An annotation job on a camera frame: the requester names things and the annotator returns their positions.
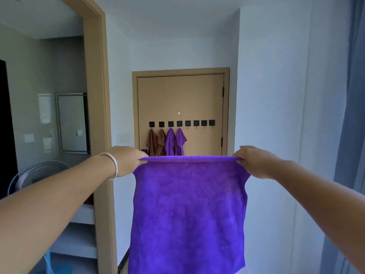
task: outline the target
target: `brown towel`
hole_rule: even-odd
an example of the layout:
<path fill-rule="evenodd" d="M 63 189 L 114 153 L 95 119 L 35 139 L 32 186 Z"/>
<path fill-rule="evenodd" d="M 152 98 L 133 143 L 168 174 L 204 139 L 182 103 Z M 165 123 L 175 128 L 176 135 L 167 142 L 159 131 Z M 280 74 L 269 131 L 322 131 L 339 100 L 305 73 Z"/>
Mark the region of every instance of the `brown towel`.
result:
<path fill-rule="evenodd" d="M 158 132 L 157 156 L 166 156 L 165 141 L 166 141 L 166 134 L 163 131 L 163 129 L 161 129 Z"/>
<path fill-rule="evenodd" d="M 158 146 L 157 143 L 158 143 L 157 134 L 155 134 L 153 129 L 150 129 L 150 131 L 148 133 L 148 138 L 146 141 L 146 146 L 148 149 L 147 155 L 149 155 L 150 157 L 157 156 L 157 146 Z"/>

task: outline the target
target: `hanging towel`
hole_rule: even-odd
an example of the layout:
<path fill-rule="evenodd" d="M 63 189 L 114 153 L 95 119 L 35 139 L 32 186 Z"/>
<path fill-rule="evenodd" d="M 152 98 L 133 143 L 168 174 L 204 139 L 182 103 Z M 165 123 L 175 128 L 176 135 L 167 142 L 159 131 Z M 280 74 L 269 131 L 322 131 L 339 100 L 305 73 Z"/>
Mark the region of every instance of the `hanging towel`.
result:
<path fill-rule="evenodd" d="M 166 134 L 163 131 L 163 129 L 160 129 L 160 131 L 158 132 L 157 156 L 166 156 L 165 141 L 166 141 Z"/>
<path fill-rule="evenodd" d="M 246 170 L 227 156 L 148 157 L 136 189 L 128 274 L 234 274 L 244 263 Z"/>
<path fill-rule="evenodd" d="M 172 128 L 169 129 L 166 135 L 165 150 L 166 156 L 175 155 L 176 136 Z"/>
<path fill-rule="evenodd" d="M 186 137 L 184 136 L 183 130 L 179 128 L 176 132 L 176 151 L 175 156 L 184 156 L 183 145 L 186 142 Z"/>
<path fill-rule="evenodd" d="M 149 155 L 150 157 L 157 156 L 158 137 L 152 128 L 148 133 L 146 146 L 147 146 L 147 155 Z"/>

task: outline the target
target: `hand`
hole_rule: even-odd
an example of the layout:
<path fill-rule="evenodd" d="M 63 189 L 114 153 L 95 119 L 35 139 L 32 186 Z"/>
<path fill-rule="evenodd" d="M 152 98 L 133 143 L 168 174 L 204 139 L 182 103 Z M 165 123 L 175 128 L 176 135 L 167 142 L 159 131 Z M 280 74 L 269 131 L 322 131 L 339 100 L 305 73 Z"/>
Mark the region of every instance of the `hand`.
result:
<path fill-rule="evenodd" d="M 139 160 L 143 157 L 148 157 L 145 152 L 137 150 L 130 146 L 114 146 L 107 150 L 107 153 L 114 156 L 116 162 L 118 163 L 118 175 L 117 177 L 123 177 L 132 173 L 141 164 L 147 163 L 147 161 Z M 110 177 L 115 175 L 115 165 L 113 161 L 107 157 L 111 162 L 108 163 L 111 168 L 112 174 Z"/>
<path fill-rule="evenodd" d="M 237 163 L 242 165 L 249 174 L 260 179 L 272 179 L 270 169 L 275 163 L 281 161 L 278 156 L 254 146 L 240 146 L 240 150 L 233 156 L 242 158 L 243 160 Z"/>

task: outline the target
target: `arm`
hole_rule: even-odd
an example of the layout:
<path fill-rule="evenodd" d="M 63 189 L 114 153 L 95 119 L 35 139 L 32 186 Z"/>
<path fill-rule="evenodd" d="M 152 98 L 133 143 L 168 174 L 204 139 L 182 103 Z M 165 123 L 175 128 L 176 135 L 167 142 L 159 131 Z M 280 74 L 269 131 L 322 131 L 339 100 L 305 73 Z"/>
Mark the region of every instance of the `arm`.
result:
<path fill-rule="evenodd" d="M 132 147 L 108 151 L 118 163 L 118 177 L 133 172 L 147 156 Z M 98 186 L 115 174 L 107 156 L 93 156 L 0 200 L 2 273 L 28 273 Z"/>
<path fill-rule="evenodd" d="M 365 196 L 268 151 L 241 146 L 234 156 L 253 176 L 279 182 L 360 273 L 365 273 Z"/>

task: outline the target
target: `dark doorway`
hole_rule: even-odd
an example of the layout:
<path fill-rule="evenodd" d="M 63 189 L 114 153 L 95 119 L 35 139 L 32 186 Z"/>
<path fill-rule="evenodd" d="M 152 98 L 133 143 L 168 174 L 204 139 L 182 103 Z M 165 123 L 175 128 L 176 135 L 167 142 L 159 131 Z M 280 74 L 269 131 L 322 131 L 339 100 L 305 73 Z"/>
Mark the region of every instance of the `dark doorway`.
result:
<path fill-rule="evenodd" d="M 4 144 L 2 146 L 4 148 L 3 154 L 6 156 L 6 159 L 2 162 L 4 165 L 2 165 L 2 177 L 0 180 L 0 199 L 2 199 L 7 196 L 9 183 L 18 173 L 13 120 L 11 117 L 8 76 L 6 72 L 6 63 L 2 60 L 0 60 L 0 89 L 2 93 L 2 98 L 0 98 L 0 106 L 2 107 L 2 111 L 4 113 L 2 117 Z"/>

